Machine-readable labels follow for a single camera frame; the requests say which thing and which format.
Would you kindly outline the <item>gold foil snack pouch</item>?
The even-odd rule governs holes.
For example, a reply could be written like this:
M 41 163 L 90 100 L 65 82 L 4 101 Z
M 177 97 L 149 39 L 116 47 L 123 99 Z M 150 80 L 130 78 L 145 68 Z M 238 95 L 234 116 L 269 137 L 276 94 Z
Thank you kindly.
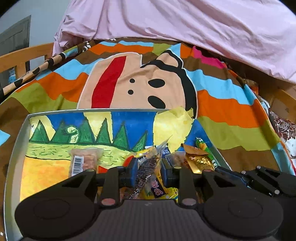
M 193 173 L 202 174 L 204 170 L 214 171 L 214 165 L 205 150 L 184 143 L 181 146 L 185 151 L 185 160 Z

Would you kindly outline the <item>dark snack clear wrapper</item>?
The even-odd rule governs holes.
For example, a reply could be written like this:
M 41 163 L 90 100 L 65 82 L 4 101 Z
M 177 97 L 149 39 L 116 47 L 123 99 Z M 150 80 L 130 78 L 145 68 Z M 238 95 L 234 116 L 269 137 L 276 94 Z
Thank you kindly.
M 138 161 L 137 176 L 135 185 L 131 189 L 126 199 L 137 199 L 146 187 L 151 188 L 152 183 L 155 181 L 155 172 L 160 170 L 161 159 L 163 152 L 168 144 L 168 139 L 164 140 L 161 144 L 151 146 L 136 158 Z

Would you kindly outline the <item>green sausage stick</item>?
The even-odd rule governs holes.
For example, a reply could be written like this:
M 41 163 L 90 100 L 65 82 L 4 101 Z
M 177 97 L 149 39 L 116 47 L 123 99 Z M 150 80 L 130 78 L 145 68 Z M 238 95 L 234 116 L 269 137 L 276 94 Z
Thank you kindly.
M 206 145 L 206 143 L 203 141 L 202 138 L 200 137 L 197 137 L 196 138 L 196 146 L 198 148 L 200 148 L 201 150 L 204 150 L 205 152 L 207 152 L 208 154 L 208 158 L 211 160 L 214 168 L 218 167 L 218 162 L 217 160 L 215 159 L 213 153 L 211 152 L 211 150 L 208 148 L 208 146 Z

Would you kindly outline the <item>nut bar clear wrapper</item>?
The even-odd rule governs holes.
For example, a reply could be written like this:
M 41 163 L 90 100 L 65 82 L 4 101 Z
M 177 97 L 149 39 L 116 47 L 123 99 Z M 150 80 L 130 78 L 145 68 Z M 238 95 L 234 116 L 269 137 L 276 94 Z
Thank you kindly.
M 104 150 L 101 148 L 71 149 L 69 176 L 75 176 L 85 170 L 97 171 L 97 164 Z

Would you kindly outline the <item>orange snack clear pouch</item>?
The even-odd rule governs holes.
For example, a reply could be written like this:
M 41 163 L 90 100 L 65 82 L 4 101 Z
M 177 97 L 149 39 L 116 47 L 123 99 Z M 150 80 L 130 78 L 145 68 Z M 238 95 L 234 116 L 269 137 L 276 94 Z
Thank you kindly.
M 109 169 L 113 168 L 113 167 L 127 167 L 131 160 L 134 158 L 133 155 L 129 155 L 123 163 L 121 164 L 118 164 L 118 165 L 112 165 L 112 166 L 108 166 L 108 167 L 104 167 L 102 165 L 99 165 L 98 168 L 97 168 L 97 173 L 106 173 Z

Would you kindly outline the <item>yellow green biscuit packet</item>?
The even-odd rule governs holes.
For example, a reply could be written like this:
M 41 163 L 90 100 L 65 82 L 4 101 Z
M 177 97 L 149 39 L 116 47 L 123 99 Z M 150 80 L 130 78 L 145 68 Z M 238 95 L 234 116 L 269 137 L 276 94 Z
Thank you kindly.
M 146 146 L 143 150 L 137 152 L 137 157 L 139 157 L 145 149 L 151 146 Z M 140 193 L 137 199 L 152 200 L 152 199 L 175 199 L 178 198 L 178 191 L 176 188 L 166 188 L 163 185 L 160 170 L 155 172 L 155 181 L 152 183 L 151 188 L 145 188 Z

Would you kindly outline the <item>floral white quilt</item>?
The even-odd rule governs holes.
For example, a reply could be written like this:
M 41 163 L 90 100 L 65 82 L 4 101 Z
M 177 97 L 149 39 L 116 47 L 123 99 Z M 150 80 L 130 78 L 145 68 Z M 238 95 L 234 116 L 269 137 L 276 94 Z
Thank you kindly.
M 269 109 L 269 119 L 275 132 L 278 134 L 281 141 L 285 144 L 290 159 L 292 160 L 292 163 L 295 166 L 295 123 L 280 118 L 271 109 Z

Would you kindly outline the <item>metal tray with dinosaur drawing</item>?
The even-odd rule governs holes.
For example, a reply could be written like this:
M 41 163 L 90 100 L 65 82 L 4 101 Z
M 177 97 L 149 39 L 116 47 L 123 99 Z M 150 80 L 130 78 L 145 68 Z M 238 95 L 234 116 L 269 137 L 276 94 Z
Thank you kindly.
M 4 193 L 4 227 L 7 240 L 20 240 L 14 213 L 25 198 L 76 174 L 83 158 L 72 160 L 72 150 L 87 155 L 102 152 L 95 169 L 123 165 L 128 155 L 167 141 L 171 152 L 181 144 L 202 138 L 215 164 L 228 163 L 211 143 L 201 125 L 182 108 L 78 109 L 28 115 L 11 153 Z

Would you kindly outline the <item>colourful cartoon monkey blanket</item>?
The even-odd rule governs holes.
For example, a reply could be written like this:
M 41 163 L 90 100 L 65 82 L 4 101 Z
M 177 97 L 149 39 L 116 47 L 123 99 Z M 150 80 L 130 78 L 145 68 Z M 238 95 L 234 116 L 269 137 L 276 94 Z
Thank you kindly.
M 84 42 L 47 59 L 1 91 L 1 168 L 28 114 L 85 108 L 182 107 L 194 112 L 235 171 L 257 165 L 295 174 L 266 102 L 207 51 L 184 43 Z

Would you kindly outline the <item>pink draped sheet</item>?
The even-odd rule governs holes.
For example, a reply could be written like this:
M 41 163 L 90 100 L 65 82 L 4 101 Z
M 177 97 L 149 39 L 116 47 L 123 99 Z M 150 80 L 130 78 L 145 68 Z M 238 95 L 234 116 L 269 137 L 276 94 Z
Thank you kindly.
M 123 37 L 187 42 L 295 83 L 295 14 L 280 1 L 71 1 L 53 53 Z

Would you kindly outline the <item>grey door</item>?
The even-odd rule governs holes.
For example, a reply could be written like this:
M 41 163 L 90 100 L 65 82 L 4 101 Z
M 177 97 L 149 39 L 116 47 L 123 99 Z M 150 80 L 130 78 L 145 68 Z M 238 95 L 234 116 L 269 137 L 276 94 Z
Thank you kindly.
M 29 47 L 31 16 L 18 21 L 1 33 L 1 56 Z M 16 80 L 15 68 L 1 72 L 1 89 Z

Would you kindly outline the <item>wooden right bed frame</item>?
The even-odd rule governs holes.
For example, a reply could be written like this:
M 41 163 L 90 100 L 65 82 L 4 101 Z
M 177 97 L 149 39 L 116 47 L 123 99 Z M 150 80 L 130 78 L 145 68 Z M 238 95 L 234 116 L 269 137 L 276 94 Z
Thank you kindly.
M 259 95 L 269 102 L 274 113 L 295 123 L 295 84 L 276 79 L 240 62 L 233 61 L 230 66 L 239 76 L 259 85 Z

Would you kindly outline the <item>wooden bed rail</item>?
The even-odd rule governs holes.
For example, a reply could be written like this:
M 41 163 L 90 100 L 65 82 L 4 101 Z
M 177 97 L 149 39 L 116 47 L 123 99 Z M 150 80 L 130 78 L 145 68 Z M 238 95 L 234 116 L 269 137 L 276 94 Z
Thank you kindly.
M 52 56 L 53 43 L 23 48 L 1 56 L 1 72 L 15 68 L 16 81 L 1 89 L 1 98 L 21 87 L 24 83 L 36 77 L 40 72 L 54 66 L 63 60 L 62 55 Z M 45 61 L 39 67 L 29 72 L 26 71 L 26 62 L 38 57 Z

